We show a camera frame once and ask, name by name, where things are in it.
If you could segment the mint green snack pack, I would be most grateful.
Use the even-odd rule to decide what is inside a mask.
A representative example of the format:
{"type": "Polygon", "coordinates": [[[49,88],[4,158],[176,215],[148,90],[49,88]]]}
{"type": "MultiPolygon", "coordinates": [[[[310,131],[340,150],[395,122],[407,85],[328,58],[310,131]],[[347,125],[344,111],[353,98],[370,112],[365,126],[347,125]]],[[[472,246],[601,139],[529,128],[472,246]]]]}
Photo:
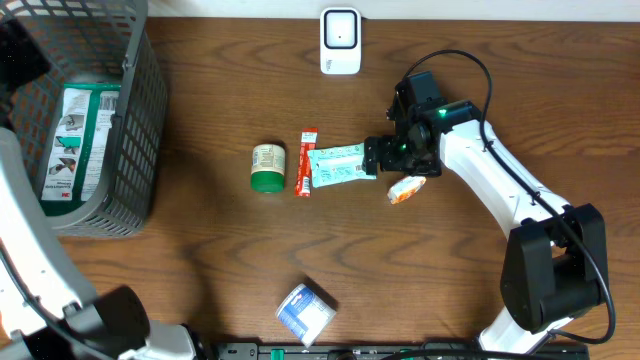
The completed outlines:
{"type": "Polygon", "coordinates": [[[308,152],[314,188],[355,180],[375,180],[364,169],[364,144],[315,149],[308,152]]]}

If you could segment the orange small packet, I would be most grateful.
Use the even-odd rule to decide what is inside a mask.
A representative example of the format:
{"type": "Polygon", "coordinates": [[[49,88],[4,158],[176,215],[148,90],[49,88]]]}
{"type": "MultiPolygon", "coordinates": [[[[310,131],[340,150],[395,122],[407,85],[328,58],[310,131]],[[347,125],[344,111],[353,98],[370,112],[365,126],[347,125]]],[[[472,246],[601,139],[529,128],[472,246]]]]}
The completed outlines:
{"type": "Polygon", "coordinates": [[[387,197],[391,204],[401,203],[412,197],[426,183],[424,176],[406,176],[390,187],[387,197]]]}

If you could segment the red stick packet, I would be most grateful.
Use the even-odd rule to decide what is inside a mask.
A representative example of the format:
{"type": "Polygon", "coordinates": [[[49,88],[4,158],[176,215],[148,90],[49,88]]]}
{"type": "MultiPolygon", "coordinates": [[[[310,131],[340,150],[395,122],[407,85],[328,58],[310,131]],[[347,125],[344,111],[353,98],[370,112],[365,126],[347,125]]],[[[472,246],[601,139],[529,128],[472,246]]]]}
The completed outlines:
{"type": "Polygon", "coordinates": [[[317,128],[306,128],[302,131],[299,150],[299,166],[296,176],[295,195],[309,197],[311,193],[311,165],[308,153],[316,148],[318,137],[317,128]]]}

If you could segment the green lid beige jar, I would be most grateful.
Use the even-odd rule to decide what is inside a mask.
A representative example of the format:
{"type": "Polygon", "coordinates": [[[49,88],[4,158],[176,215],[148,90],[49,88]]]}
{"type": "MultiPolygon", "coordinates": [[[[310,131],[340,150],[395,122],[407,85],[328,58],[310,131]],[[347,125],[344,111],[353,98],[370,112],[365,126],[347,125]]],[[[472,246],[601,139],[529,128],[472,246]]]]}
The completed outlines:
{"type": "Polygon", "coordinates": [[[284,190],[286,153],[275,144],[261,144],[252,152],[250,185],[260,193],[277,193],[284,190]]]}

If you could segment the blue white round tub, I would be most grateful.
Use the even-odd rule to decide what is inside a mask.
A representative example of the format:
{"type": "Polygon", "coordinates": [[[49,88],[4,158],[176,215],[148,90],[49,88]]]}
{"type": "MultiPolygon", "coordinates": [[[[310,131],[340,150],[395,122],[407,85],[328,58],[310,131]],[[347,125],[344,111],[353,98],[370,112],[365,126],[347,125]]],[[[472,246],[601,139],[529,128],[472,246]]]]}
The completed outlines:
{"type": "Polygon", "coordinates": [[[294,288],[276,310],[276,318],[305,346],[314,344],[336,310],[305,284],[294,288]]]}

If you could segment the green 3M wipes pack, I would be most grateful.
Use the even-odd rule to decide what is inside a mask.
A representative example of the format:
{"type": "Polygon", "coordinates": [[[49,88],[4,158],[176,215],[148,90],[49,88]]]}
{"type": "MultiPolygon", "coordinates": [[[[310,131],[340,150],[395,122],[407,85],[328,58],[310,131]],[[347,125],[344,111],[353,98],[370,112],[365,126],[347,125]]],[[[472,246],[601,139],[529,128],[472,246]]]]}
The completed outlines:
{"type": "Polygon", "coordinates": [[[64,86],[40,192],[46,215],[68,214],[96,192],[120,89],[117,84],[64,86]]]}

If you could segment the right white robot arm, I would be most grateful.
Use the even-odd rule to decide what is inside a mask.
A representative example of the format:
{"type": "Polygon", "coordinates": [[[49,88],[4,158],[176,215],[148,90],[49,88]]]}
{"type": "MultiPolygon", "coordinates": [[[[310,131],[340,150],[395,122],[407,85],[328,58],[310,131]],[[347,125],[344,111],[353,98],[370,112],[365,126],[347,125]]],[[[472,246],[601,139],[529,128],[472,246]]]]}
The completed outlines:
{"type": "Polygon", "coordinates": [[[591,204],[574,207],[545,187],[501,144],[470,101],[438,99],[407,109],[394,104],[389,116],[394,134],[365,141],[366,173],[437,177],[449,169],[507,238],[500,280],[504,307],[479,335],[480,348],[532,354],[601,304],[607,307],[608,328],[599,340],[608,341],[616,313],[600,212],[591,204]]]}

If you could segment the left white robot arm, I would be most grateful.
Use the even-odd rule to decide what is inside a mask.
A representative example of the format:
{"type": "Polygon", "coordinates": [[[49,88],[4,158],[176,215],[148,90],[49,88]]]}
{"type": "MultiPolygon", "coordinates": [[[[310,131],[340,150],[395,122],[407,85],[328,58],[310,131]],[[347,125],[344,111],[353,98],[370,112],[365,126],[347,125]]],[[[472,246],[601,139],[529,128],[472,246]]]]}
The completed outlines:
{"type": "MultiPolygon", "coordinates": [[[[167,89],[152,86],[144,100],[137,82],[156,73],[143,23],[130,36],[123,80],[98,188],[90,212],[73,219],[79,230],[125,236],[147,215],[167,89]]],[[[151,321],[127,287],[98,294],[57,237],[25,167],[19,132],[11,120],[19,89],[51,70],[49,56],[15,18],[1,24],[1,315],[11,344],[5,359],[264,359],[256,343],[203,342],[185,325],[151,321]]]]}

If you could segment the white barcode scanner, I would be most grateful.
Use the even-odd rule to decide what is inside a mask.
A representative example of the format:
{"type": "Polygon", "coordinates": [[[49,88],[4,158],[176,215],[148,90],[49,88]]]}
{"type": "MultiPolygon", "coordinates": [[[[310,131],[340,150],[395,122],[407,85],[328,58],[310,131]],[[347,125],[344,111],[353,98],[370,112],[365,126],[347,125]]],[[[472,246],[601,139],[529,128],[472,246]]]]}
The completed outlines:
{"type": "Polygon", "coordinates": [[[320,15],[320,69],[325,75],[354,75],[362,59],[362,17],[352,7],[328,7],[320,15]]]}

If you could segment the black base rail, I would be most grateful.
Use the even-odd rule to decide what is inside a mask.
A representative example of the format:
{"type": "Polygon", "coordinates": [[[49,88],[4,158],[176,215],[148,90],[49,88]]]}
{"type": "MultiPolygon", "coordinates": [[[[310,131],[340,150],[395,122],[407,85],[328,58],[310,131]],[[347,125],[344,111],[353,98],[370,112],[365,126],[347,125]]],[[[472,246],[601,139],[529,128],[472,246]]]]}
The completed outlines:
{"type": "MultiPolygon", "coordinates": [[[[479,350],[476,345],[464,342],[429,342],[422,345],[259,345],[256,343],[220,343],[212,346],[215,359],[222,360],[327,360],[358,359],[378,360],[385,357],[417,350],[479,350]]],[[[585,345],[545,345],[534,355],[563,360],[589,360],[585,345]]]]}

